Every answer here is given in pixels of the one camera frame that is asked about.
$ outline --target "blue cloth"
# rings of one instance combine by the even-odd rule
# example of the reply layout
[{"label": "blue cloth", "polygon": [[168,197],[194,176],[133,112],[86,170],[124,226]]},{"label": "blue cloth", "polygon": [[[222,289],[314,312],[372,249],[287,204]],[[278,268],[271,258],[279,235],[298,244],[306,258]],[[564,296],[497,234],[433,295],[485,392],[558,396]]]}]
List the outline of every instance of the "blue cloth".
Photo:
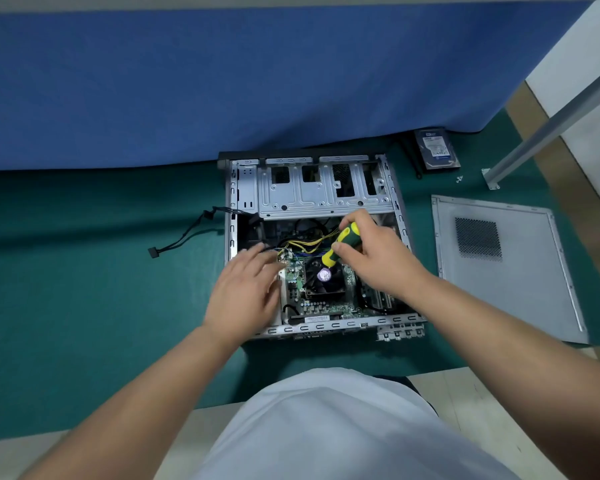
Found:
[{"label": "blue cloth", "polygon": [[0,169],[479,131],[588,5],[0,15]]}]

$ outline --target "metal pole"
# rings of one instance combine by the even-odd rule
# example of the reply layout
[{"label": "metal pole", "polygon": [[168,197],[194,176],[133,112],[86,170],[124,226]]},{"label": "metal pole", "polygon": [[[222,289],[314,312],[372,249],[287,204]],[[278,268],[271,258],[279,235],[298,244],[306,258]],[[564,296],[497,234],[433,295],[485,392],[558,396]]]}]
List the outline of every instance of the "metal pole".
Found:
[{"label": "metal pole", "polygon": [[491,190],[500,188],[498,182],[526,162],[537,152],[564,133],[579,119],[600,105],[600,77],[569,101],[560,111],[538,129],[528,140],[520,143],[495,167],[484,173]]}]

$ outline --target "screwdriver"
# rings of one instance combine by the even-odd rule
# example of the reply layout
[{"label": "screwdriver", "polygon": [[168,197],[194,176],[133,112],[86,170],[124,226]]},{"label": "screwdriver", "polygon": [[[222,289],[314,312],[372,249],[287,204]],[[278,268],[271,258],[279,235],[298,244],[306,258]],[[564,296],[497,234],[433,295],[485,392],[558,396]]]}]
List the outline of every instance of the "screwdriver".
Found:
[{"label": "screwdriver", "polygon": [[[360,231],[358,229],[358,225],[355,222],[352,222],[348,226],[346,226],[339,234],[336,239],[338,242],[344,242],[345,244],[350,245],[352,248],[359,246],[362,244],[362,238],[360,237]],[[330,249],[327,254],[322,256],[322,264],[329,267],[334,267],[340,256],[333,252]]]}]

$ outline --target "person's left arm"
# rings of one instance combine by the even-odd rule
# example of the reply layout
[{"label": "person's left arm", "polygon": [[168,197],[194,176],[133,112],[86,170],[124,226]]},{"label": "person's left arm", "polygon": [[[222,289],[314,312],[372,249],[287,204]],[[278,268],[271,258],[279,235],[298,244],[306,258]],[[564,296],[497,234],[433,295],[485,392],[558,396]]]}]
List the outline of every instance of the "person's left arm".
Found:
[{"label": "person's left arm", "polygon": [[284,264],[257,244],[229,261],[202,325],[99,407],[23,480],[152,479],[198,398],[233,352],[270,322]]}]

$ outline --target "black fan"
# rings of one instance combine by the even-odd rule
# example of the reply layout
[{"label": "black fan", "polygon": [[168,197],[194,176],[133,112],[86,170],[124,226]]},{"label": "black fan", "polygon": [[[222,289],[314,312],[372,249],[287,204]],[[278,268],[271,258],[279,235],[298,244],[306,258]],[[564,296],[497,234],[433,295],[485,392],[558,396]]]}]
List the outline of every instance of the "black fan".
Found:
[{"label": "black fan", "polygon": [[331,277],[324,282],[318,277],[318,273],[323,268],[325,268],[325,265],[323,265],[320,257],[304,260],[304,293],[308,299],[334,299],[345,293],[342,265],[336,263],[335,266],[329,268]]}]

